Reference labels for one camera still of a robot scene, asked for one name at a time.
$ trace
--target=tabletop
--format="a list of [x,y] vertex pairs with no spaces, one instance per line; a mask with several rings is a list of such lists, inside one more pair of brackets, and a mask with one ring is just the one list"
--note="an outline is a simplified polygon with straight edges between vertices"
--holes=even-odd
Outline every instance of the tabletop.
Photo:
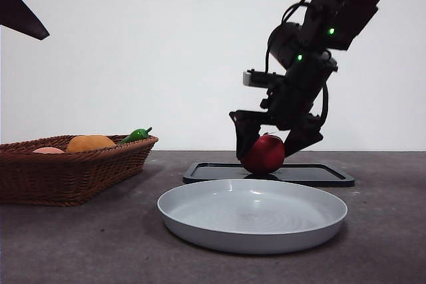
[[330,241],[279,255],[238,255],[185,242],[156,208],[194,162],[234,152],[152,151],[144,171],[82,206],[0,206],[1,283],[426,283],[426,152],[298,152],[355,178],[322,188],[348,206]]

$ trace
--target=wicker basket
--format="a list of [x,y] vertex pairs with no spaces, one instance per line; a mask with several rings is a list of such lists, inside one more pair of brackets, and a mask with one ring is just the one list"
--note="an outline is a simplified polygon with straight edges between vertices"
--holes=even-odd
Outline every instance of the wicker basket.
[[[155,136],[86,152],[38,154],[43,146],[65,150],[75,136],[0,145],[0,203],[77,206],[142,171]],[[125,136],[108,136],[118,142]]]

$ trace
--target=white plate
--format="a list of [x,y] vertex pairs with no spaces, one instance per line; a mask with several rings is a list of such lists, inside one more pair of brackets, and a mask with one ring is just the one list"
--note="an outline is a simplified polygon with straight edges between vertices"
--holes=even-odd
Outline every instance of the white plate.
[[299,251],[331,239],[347,207],[338,197],[299,184],[213,180],[179,186],[157,206],[167,228],[197,245],[233,253]]

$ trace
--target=chili pepper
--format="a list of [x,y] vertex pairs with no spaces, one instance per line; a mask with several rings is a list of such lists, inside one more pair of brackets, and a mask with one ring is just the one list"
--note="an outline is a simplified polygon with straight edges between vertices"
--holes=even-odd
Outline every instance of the chili pepper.
[[147,138],[149,138],[148,132],[150,132],[151,130],[152,130],[151,127],[146,129],[146,130],[145,129],[136,129],[135,131],[130,133],[126,138],[122,139],[117,144],[124,144],[124,143],[139,141],[139,140],[142,140],[142,139],[147,139]]

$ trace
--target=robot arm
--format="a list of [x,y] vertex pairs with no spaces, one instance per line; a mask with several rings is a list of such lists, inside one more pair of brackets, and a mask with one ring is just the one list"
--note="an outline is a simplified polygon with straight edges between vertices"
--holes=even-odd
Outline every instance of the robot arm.
[[4,25],[38,40],[49,32],[22,0],[0,0],[0,25]]
[[[337,63],[328,49],[348,50],[352,40],[377,12],[379,0],[312,0],[303,25],[286,22],[276,27],[268,40],[271,55],[286,69],[285,75],[250,70],[244,73],[247,86],[266,88],[268,97],[260,107],[266,112],[237,110],[230,113],[236,127],[236,155],[241,159],[259,137],[262,124],[290,130],[286,156],[323,139],[320,134],[328,111],[326,81]],[[323,90],[321,116],[310,114]]]

